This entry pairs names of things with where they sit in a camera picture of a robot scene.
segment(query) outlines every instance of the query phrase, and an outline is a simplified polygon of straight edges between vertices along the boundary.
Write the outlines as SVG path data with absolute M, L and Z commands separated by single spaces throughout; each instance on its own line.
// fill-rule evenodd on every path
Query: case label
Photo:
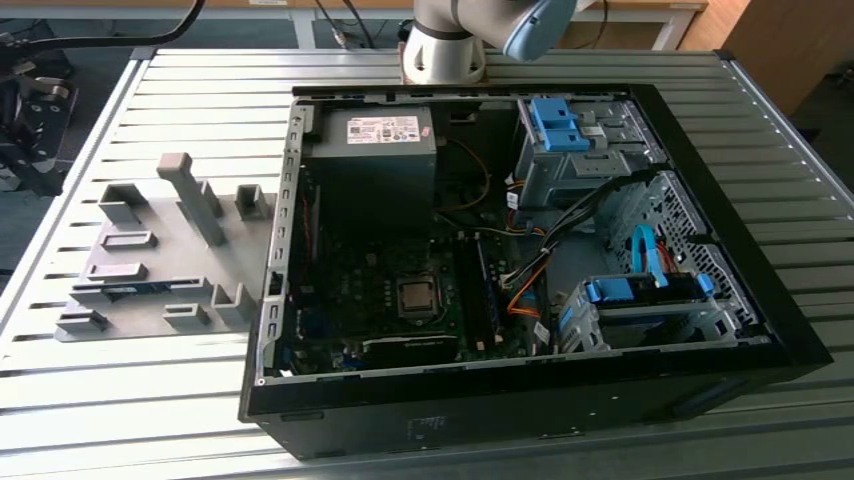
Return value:
M 551 336 L 551 334 L 548 333 L 548 329 L 543 327 L 543 324 L 539 323 L 539 321 L 536 322 L 536 325 L 534 325 L 534 335 L 536 335 L 536 338 L 539 338 L 540 342 L 548 345 L 548 337 Z
M 356 117 L 347 122 L 347 144 L 420 142 L 418 117 Z

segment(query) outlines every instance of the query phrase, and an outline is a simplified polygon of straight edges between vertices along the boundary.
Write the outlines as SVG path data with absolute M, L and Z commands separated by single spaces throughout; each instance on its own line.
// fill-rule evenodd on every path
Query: wooden cabinet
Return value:
M 851 0 L 710 0 L 683 50 L 726 49 L 791 114 L 854 48 Z

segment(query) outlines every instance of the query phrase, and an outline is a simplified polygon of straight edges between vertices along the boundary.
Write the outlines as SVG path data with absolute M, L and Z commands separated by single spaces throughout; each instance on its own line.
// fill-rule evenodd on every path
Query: blue plastic clip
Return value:
M 640 242 L 643 242 L 644 252 L 640 252 Z M 643 256 L 646 255 L 646 269 L 655 278 L 658 287 L 668 285 L 662 263 L 658 259 L 658 248 L 655 247 L 655 232 L 652 227 L 644 224 L 635 225 L 631 235 L 631 271 L 643 272 Z
M 602 295 L 599 294 L 599 288 L 592 283 L 588 283 L 587 285 L 584 285 L 584 289 L 587 290 L 587 297 L 590 298 L 590 303 L 596 303 L 599 300 L 602 300 Z
M 624 278 L 599 278 L 594 280 L 594 284 L 606 302 L 620 302 L 635 298 L 631 285 Z
M 696 283 L 699 284 L 699 288 L 703 289 L 706 296 L 711 297 L 715 294 L 715 282 L 707 273 L 696 274 Z
M 574 313 L 575 311 L 572 310 L 572 307 L 567 308 L 566 312 L 563 312 L 563 316 L 560 317 L 560 324 L 558 325 L 559 330 L 563 330 L 566 324 L 570 323 L 570 319 L 572 318 Z
M 531 100 L 531 116 L 543 133 L 547 152 L 586 152 L 590 140 L 582 137 L 566 98 Z

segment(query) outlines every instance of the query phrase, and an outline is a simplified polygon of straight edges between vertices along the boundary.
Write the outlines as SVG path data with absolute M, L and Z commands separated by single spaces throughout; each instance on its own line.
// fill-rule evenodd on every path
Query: sticker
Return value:
M 543 327 L 543 324 L 539 323 L 539 321 L 536 322 L 536 325 L 534 325 L 534 335 L 536 335 L 536 338 L 539 338 L 539 340 L 546 345 L 548 345 L 548 337 L 551 336 L 551 334 L 548 333 L 548 329 Z
M 511 210 L 519 210 L 519 194 L 507 192 L 507 208 Z
M 347 144 L 420 142 L 418 117 L 356 117 L 347 122 Z
M 406 437 L 408 440 L 435 440 L 447 427 L 447 417 L 414 418 L 406 425 Z
M 599 125 L 595 127 L 582 127 L 582 135 L 586 137 L 604 136 L 604 130 Z

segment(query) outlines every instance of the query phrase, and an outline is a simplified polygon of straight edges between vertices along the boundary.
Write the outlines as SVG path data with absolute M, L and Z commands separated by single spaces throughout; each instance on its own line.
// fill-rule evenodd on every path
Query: orange cable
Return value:
M 436 208 L 436 211 L 439 212 L 456 212 L 459 210 L 466 210 L 467 208 L 474 207 L 478 203 L 483 201 L 486 196 L 490 194 L 490 187 L 492 186 L 492 180 L 490 178 L 490 171 L 486 168 L 486 163 L 483 163 L 483 160 L 480 159 L 478 154 L 471 150 L 471 148 L 468 148 L 468 146 L 463 142 L 460 142 L 454 138 L 448 138 L 447 141 L 463 147 L 463 150 L 468 152 L 468 155 L 471 155 L 471 158 L 474 158 L 475 162 L 478 162 L 478 165 L 480 166 L 480 170 L 483 170 L 483 192 L 480 193 L 480 196 L 475 198 L 471 202 L 463 203 L 462 205 L 452 205 L 450 207 Z

